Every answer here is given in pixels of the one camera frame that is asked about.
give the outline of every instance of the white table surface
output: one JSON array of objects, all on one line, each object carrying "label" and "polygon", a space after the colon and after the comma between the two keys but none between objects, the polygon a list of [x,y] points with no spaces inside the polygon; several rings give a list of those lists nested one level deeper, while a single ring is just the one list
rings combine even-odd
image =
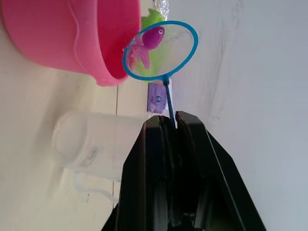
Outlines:
[{"label": "white table surface", "polygon": [[[141,1],[142,14],[152,5]],[[128,79],[96,86],[92,77],[46,68],[23,57],[0,24],[0,230],[98,231],[112,203],[80,193],[73,172],[52,158],[51,134],[69,110],[138,115],[147,85]],[[88,176],[89,186],[112,193],[112,183]]]}]

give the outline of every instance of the pink bucket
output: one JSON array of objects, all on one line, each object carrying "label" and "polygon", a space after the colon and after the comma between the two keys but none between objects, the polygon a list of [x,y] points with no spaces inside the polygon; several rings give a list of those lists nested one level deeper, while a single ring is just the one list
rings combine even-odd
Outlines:
[{"label": "pink bucket", "polygon": [[123,82],[123,49],[141,27],[139,0],[2,0],[3,19],[25,57],[92,75],[100,86]]}]

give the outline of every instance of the toy fish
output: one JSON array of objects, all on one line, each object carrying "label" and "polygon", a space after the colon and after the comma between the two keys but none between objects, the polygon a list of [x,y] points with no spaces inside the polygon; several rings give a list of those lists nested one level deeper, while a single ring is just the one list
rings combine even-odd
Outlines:
[{"label": "toy fish", "polygon": [[162,42],[165,34],[165,29],[162,26],[157,26],[144,32],[142,38],[135,36],[135,43],[131,45],[134,52],[132,58],[141,60],[144,68],[150,68],[149,51],[157,48]]}]

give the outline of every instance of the pink toy fish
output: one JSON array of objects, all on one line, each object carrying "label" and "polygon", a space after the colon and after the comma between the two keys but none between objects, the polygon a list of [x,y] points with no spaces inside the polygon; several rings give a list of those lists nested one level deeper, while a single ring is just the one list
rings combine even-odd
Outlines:
[{"label": "pink toy fish", "polygon": [[150,68],[149,51],[157,48],[162,42],[165,34],[165,29],[162,26],[154,27],[142,35],[142,39],[135,36],[135,44],[130,45],[134,49],[132,58],[141,60],[144,68]]}]

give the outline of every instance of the white wall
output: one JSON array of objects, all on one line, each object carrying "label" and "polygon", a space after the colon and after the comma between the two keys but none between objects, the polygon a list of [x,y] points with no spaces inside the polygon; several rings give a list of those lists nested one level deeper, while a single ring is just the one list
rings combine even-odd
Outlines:
[{"label": "white wall", "polygon": [[200,36],[173,78],[233,157],[269,231],[308,230],[308,1],[171,0]]}]

